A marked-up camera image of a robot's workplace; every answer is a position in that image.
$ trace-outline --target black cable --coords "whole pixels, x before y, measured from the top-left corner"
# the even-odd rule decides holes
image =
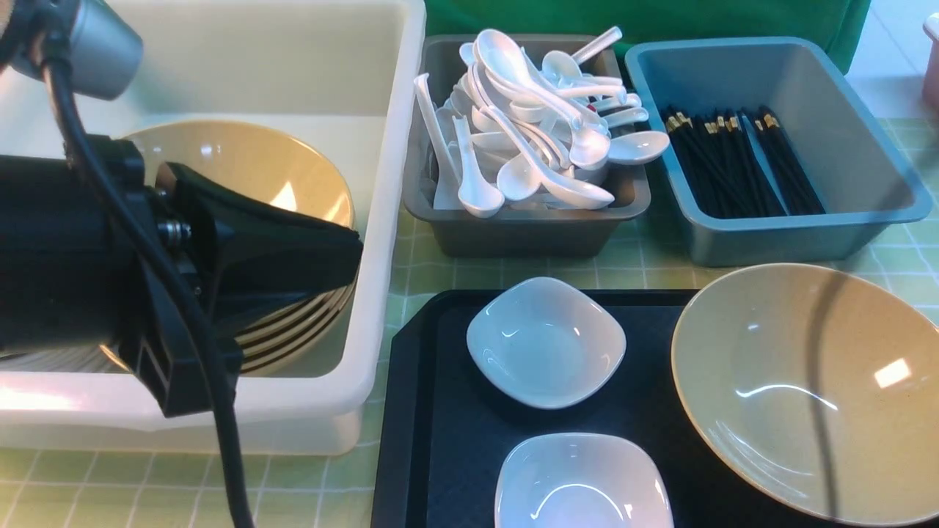
[[[42,76],[49,90],[55,121],[75,167],[92,188],[108,216],[127,234],[137,253],[160,279],[183,317],[196,347],[215,418],[228,509],[236,528],[253,528],[235,418],[234,391],[229,386],[214,331],[190,287],[177,272],[173,260],[134,218],[124,197],[115,188],[104,163],[88,143],[71,90],[68,37],[63,37],[61,33],[51,31],[42,38]]]

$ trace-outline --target gray plastic bin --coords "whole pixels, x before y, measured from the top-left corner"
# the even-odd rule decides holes
[[[664,166],[692,260],[704,266],[840,260],[888,225],[926,217],[932,201],[919,174],[815,44],[802,39],[708,39],[641,44],[626,55],[629,75],[665,131],[659,109],[716,108],[778,115],[829,214],[717,219],[701,212],[673,150]]]
[[[572,53],[592,37],[566,35],[517,35],[519,45],[536,64],[551,50]],[[466,71],[459,46],[474,35],[446,35],[424,42],[422,71],[430,95],[440,107]],[[620,75],[616,56],[606,51],[583,67],[596,75]],[[618,133],[631,132],[629,127]],[[611,165],[604,188],[616,201],[602,210],[509,210],[480,219],[464,210],[433,209],[437,189],[437,161],[430,147],[420,111],[414,105],[408,142],[402,196],[405,207],[418,220],[428,222],[441,251],[457,257],[595,256],[617,225],[642,214],[649,207],[649,183],[645,169]]]

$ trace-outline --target white plastic tub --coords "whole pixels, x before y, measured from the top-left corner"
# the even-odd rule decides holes
[[[323,152],[346,178],[356,224],[365,226],[350,314],[317,346],[317,357],[277,378],[242,378],[236,410],[245,452],[351,449],[375,381],[384,328],[423,2],[111,5],[141,34],[146,54],[118,101],[80,101],[90,132],[120,136],[181,118],[236,118],[293,134]],[[12,70],[0,76],[0,116],[0,153],[62,157],[40,83]],[[0,445],[216,449],[210,414],[167,420],[130,375],[41,372],[0,373]]]

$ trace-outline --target serving tray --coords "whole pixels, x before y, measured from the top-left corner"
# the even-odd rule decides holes
[[[694,291],[585,293],[623,325],[626,354],[602,389],[565,410],[515,402],[470,358],[467,327],[498,291],[441,293],[401,330],[392,342],[373,528],[489,528],[509,452],[532,436],[569,431],[620,436],[644,449],[662,475],[676,528],[839,526],[751,487],[688,421],[670,346]]]

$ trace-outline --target chopsticks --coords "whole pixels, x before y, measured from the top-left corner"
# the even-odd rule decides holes
[[[732,219],[825,213],[776,115],[766,106],[754,114],[727,109],[691,118],[670,106],[662,120],[705,214]],[[768,161],[768,171],[755,148]]]

